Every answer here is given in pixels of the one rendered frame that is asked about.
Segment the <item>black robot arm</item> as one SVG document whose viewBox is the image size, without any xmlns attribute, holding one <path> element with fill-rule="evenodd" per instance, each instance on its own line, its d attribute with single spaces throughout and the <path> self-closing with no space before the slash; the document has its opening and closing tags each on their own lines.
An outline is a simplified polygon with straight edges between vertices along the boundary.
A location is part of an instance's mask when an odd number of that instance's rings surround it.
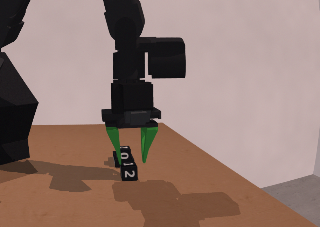
<svg viewBox="0 0 320 227">
<path fill-rule="evenodd" d="M 17 39 L 29 2 L 0 0 L 0 52 Z M 185 43 L 182 38 L 140 37 L 145 18 L 139 0 L 103 2 L 107 27 L 117 50 L 113 53 L 113 79 L 127 79 L 127 83 L 111 83 L 112 114 L 124 113 L 125 123 L 145 125 L 154 108 L 153 84 L 133 82 L 145 78 L 145 52 L 152 79 L 185 78 Z"/>
</svg>

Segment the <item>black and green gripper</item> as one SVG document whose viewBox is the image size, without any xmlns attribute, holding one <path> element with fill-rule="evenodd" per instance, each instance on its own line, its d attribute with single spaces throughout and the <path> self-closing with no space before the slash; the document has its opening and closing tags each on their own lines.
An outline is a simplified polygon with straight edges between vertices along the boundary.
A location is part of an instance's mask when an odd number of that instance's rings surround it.
<svg viewBox="0 0 320 227">
<path fill-rule="evenodd" d="M 105 122 L 107 134 L 116 150 L 120 165 L 121 152 L 118 129 L 141 128 L 142 161 L 146 163 L 149 148 L 158 132 L 158 123 L 153 120 L 156 118 L 161 119 L 161 111 L 154 107 L 149 122 L 146 122 L 145 125 L 130 125 L 130 123 L 125 123 L 124 114 L 112 114 L 111 109 L 102 109 L 102 121 Z"/>
</svg>

